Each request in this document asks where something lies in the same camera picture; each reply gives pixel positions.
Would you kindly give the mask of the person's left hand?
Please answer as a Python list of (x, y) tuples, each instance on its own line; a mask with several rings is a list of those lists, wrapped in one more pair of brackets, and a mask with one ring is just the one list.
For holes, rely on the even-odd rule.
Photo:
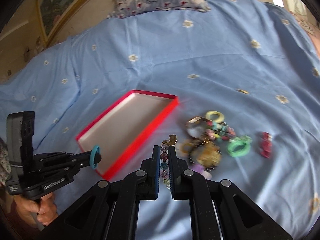
[(49, 225), (58, 217), (57, 206), (54, 203), (55, 195), (53, 193), (41, 197), (40, 203), (24, 198), (22, 195), (16, 195), (14, 202), (18, 216), (28, 225), (35, 227), (36, 222), (32, 217), (34, 213), (38, 222), (43, 225)]

